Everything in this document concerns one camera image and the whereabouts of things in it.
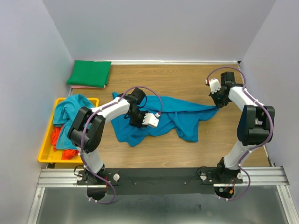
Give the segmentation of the blue t shirt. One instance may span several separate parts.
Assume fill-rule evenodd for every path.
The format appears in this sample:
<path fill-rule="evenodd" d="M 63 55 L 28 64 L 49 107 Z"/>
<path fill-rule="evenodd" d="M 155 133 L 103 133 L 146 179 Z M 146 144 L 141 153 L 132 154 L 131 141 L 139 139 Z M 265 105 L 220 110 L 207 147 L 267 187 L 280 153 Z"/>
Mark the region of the blue t shirt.
<path fill-rule="evenodd" d="M 163 109 L 156 128 L 130 126 L 129 119 L 126 119 L 124 115 L 111 120 L 117 140 L 134 147 L 147 136 L 157 137 L 175 129 L 179 138 L 197 142 L 199 123 L 208 121 L 218 112 L 216 106 L 201 105 L 167 96 L 162 96 L 161 100 L 162 105 L 156 96 L 147 96 L 147 100 L 142 101 L 145 104 L 144 109 L 151 113 L 158 112 L 160 108 Z"/>

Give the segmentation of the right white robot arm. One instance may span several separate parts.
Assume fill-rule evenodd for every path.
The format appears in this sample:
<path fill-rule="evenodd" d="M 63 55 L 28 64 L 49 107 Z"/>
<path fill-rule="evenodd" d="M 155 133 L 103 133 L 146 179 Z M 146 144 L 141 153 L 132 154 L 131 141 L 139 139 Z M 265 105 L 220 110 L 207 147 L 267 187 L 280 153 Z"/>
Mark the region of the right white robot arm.
<path fill-rule="evenodd" d="M 221 79 L 207 78 L 210 97 L 217 108 L 233 102 L 242 112 L 237 127 L 237 142 L 212 171 L 221 183 L 240 178 L 242 164 L 257 148 L 270 142 L 273 136 L 275 109 L 265 106 L 247 91 L 245 84 L 235 81 L 233 72 L 224 72 Z"/>

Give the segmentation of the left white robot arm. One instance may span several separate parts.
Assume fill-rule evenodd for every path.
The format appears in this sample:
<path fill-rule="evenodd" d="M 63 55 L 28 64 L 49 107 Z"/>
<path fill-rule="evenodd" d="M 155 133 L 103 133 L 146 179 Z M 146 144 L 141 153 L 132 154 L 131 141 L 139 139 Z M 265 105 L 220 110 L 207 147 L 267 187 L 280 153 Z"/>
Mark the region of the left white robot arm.
<path fill-rule="evenodd" d="M 87 178 L 93 184 L 108 182 L 105 177 L 105 165 L 97 150 L 100 145 L 105 124 L 121 115 L 129 117 L 129 124 L 133 127 L 147 127 L 152 115 L 148 111 L 141 111 L 139 105 L 146 98 L 141 88 L 133 88 L 130 94 L 123 93 L 114 100 L 100 107 L 79 109 L 69 131 L 68 139 L 79 150 L 84 164 Z"/>

